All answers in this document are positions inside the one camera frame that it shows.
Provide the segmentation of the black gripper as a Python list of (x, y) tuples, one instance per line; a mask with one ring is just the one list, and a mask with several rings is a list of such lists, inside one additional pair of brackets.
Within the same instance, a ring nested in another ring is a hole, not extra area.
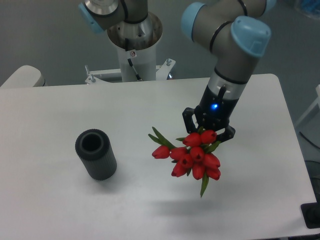
[[(224, 99), (226, 95), (226, 86), (222, 86), (217, 94), (207, 86), (199, 105), (196, 108), (187, 107), (182, 112), (187, 133), (196, 133), (199, 127), (215, 132), (224, 129), (223, 133), (217, 135), (217, 141), (223, 143), (231, 140), (236, 130), (229, 125), (230, 116), (238, 99)], [(193, 116), (195, 116), (198, 127), (193, 121)]]

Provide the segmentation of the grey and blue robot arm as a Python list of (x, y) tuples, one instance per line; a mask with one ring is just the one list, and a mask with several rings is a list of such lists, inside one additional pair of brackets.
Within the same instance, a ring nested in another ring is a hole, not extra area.
[[(274, 5), (273, 0), (220, 0), (212, 6), (194, 2), (185, 9), (182, 32), (217, 57), (199, 105), (183, 111), (188, 133), (204, 128), (217, 131), (220, 142), (234, 137), (230, 116), (272, 35), (259, 17)], [(85, 0), (78, 8), (91, 30), (107, 33), (116, 46), (124, 82), (165, 75), (155, 57), (163, 26), (146, 0)]]

